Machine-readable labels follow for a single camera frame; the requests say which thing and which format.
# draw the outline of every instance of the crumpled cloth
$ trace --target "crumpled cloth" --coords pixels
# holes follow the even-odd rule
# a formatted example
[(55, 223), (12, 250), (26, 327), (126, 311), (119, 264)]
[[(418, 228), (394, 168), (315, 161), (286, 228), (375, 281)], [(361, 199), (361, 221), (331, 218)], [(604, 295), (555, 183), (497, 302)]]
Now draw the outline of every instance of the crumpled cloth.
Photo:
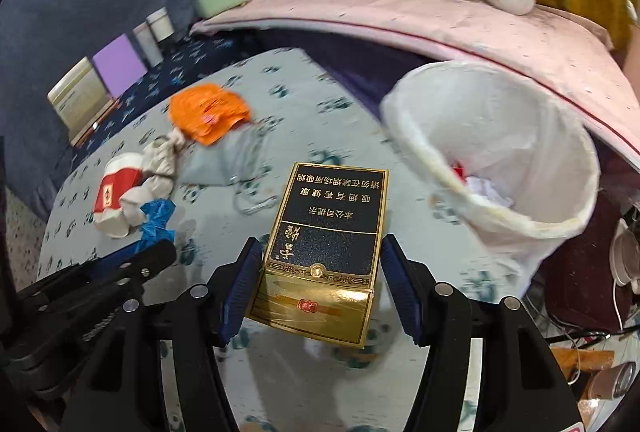
[(185, 144), (180, 129), (174, 128), (166, 136), (157, 137), (143, 151), (142, 173), (150, 176), (138, 187), (127, 190), (120, 197), (120, 206), (131, 226), (147, 220), (142, 206), (155, 199), (166, 199), (171, 195), (175, 183), (175, 152)]
[(251, 111), (238, 94), (205, 83), (174, 94), (169, 119), (187, 137), (209, 146), (236, 123), (249, 121)]
[(140, 226), (142, 237), (138, 241), (135, 253), (154, 245), (162, 239), (174, 242), (175, 231), (166, 228), (166, 223), (174, 214), (175, 205), (169, 199), (155, 199), (140, 206), (146, 216), (146, 222)]

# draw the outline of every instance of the orange bag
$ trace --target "orange bag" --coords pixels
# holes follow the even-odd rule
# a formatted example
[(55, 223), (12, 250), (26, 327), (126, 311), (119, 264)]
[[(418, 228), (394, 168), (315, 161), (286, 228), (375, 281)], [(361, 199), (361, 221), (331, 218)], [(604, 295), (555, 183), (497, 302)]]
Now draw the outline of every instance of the orange bag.
[(208, 146), (236, 123), (249, 121), (251, 111), (238, 94), (204, 83), (174, 94), (169, 118), (187, 137)]

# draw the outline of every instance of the trash bin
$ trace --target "trash bin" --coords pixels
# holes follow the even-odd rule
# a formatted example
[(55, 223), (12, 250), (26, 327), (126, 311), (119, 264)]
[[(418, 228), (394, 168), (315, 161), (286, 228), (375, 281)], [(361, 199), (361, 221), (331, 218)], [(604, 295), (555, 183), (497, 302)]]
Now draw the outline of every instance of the trash bin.
[[(515, 293), (586, 227), (600, 176), (593, 142), (570, 108), (532, 79), (481, 63), (430, 63), (400, 79), (381, 107), (405, 162), (437, 183), (506, 268)], [(511, 208), (472, 192), (453, 163), (489, 179)]]

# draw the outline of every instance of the gold trim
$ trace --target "gold trim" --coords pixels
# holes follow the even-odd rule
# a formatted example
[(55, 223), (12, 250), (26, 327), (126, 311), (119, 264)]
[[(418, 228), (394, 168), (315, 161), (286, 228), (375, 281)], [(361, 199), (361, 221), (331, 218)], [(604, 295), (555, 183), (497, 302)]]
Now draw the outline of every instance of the gold trim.
[(285, 221), (284, 219), (280, 221), (280, 224), (282, 224), (283, 222), (286, 224), (297, 224), (299, 226), (314, 227), (316, 229), (327, 229), (328, 231), (340, 231), (341, 233), (359, 233), (360, 235), (377, 235), (377, 233), (374, 233), (373, 231), (351, 231), (350, 229), (335, 229), (332, 227), (322, 227), (322, 226), (314, 226), (311, 224), (302, 224), (301, 222)]
[(385, 186), (384, 186), (384, 190), (382, 190), (384, 192), (384, 195), (382, 196), (382, 202), (380, 203), (380, 209), (378, 210), (378, 236), (376, 237), (376, 248), (373, 251), (373, 256), (375, 257), (375, 260), (374, 260), (374, 270), (371, 272), (371, 281), (370, 281), (372, 286), (376, 285), (376, 276), (378, 274), (378, 266), (380, 264), (380, 247), (382, 246), (382, 231), (383, 231), (383, 226), (385, 225), (386, 195), (388, 194), (388, 192), (386, 191), (386, 188), (388, 187), (388, 183), (389, 183), (389, 171), (379, 170), (379, 172), (382, 172), (383, 176), (385, 177)]
[[(271, 297), (272, 300), (279, 302), (281, 304), (287, 304), (289, 306), (295, 306), (298, 309), (300, 308), (301, 302), (312, 302), (311, 300), (297, 299), (292, 297), (287, 297), (285, 295), (274, 295)], [(312, 313), (324, 313), (325, 315), (331, 315), (334, 317), (339, 317), (342, 314), (340, 309), (336, 309), (335, 307), (322, 306), (316, 303), (316, 311), (310, 311)]]
[(274, 258), (269, 258), (265, 264), (265, 268), (271, 273), (278, 273), (290, 277), (300, 277), (305, 280), (322, 282), (325, 284), (334, 283), (334, 285), (348, 285), (358, 288), (368, 288), (371, 285), (370, 275), (351, 275), (337, 271), (325, 270), (321, 277), (314, 277), (311, 275), (311, 268), (313, 266), (315, 266), (315, 264), (310, 267), (298, 266), (296, 264), (290, 264), (289, 262), (283, 262)]
[(330, 342), (339, 346), (348, 346), (353, 348), (363, 348), (366, 343), (367, 332), (369, 331), (369, 320), (371, 319), (371, 310), (373, 308), (372, 292), (369, 292), (367, 298), (367, 312), (365, 313), (364, 320), (362, 321), (362, 327), (360, 328), (360, 339), (357, 342), (349, 342), (347, 340), (340, 340), (339, 338), (333, 338), (327, 335), (321, 335), (319, 333), (312, 333), (309, 331), (301, 331), (295, 327), (284, 326), (281, 323), (271, 322), (271, 320), (265, 320), (260, 317), (251, 315), (250, 318), (256, 322), (264, 323), (267, 326), (275, 327), (276, 329), (282, 329), (289, 333), (293, 333), (298, 336), (306, 336), (307, 338), (321, 338), (324, 342)]
[(319, 262), (316, 262), (309, 266), (309, 273), (313, 278), (320, 278), (326, 273), (326, 268)]

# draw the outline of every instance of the purple box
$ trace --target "purple box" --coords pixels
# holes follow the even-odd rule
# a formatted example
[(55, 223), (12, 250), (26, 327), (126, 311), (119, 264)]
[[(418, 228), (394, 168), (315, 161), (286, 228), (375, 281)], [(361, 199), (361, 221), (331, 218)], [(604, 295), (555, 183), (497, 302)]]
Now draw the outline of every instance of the purple box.
[(146, 74), (146, 67), (126, 34), (99, 50), (94, 56), (94, 65), (113, 97), (120, 97)]

